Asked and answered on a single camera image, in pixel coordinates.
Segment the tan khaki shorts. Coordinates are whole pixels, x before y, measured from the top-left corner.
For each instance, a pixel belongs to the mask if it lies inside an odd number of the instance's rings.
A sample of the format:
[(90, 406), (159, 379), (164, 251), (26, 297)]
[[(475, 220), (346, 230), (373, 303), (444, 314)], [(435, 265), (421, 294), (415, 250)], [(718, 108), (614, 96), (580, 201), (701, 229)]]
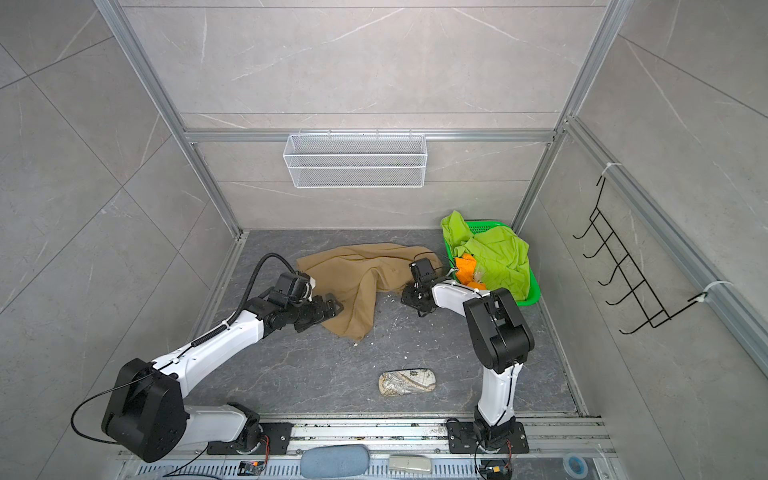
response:
[(429, 260), (435, 268), (442, 266), (426, 247), (374, 243), (305, 256), (297, 260), (297, 267), (316, 281), (317, 294), (332, 294), (343, 306), (322, 326), (339, 337), (360, 341), (373, 329), (377, 294), (402, 292), (413, 280), (410, 264), (419, 259)]

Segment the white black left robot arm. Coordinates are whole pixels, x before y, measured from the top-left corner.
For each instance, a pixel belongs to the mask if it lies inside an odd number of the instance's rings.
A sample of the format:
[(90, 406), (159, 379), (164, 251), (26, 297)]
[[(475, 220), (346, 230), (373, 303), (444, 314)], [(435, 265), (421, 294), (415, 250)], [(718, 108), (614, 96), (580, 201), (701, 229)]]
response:
[(188, 394), (240, 351), (287, 325), (296, 332), (337, 317), (342, 304), (331, 294), (317, 295), (315, 280), (287, 266), (275, 284), (252, 290), (264, 264), (285, 259), (265, 254), (254, 267), (234, 312), (208, 332), (152, 361), (128, 361), (118, 372), (101, 421), (99, 443), (128, 449), (147, 463), (178, 447), (206, 444), (250, 454), (266, 448), (259, 415), (237, 403), (188, 406)]

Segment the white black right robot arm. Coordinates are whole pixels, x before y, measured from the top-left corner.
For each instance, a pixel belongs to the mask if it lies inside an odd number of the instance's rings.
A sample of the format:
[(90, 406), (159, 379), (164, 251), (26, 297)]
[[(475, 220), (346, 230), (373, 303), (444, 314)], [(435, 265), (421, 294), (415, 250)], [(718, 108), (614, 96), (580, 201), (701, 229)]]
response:
[(483, 366), (474, 420), (446, 422), (450, 451), (470, 453), (480, 447), (490, 453), (527, 453), (527, 435), (513, 403), (519, 374), (535, 340), (512, 294), (506, 289), (472, 289), (455, 281), (417, 280), (406, 285), (401, 302), (421, 316), (438, 308), (462, 315)]

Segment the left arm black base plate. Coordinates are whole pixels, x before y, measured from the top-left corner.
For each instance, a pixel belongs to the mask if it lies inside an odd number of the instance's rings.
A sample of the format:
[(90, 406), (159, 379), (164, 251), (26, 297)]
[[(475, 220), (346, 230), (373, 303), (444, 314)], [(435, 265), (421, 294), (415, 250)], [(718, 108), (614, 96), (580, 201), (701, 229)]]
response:
[(208, 455), (285, 455), (291, 439), (293, 424), (288, 422), (247, 425), (232, 442), (210, 442)]

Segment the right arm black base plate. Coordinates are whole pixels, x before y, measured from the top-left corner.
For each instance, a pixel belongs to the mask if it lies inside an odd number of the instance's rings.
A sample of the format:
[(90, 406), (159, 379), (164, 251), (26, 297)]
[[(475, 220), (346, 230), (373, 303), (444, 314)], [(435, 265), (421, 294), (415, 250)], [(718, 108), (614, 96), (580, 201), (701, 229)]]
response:
[(515, 418), (498, 425), (489, 426), (480, 418), (462, 422), (450, 418), (445, 422), (449, 451), (452, 454), (485, 452), (527, 454), (530, 452), (527, 434), (522, 423)]

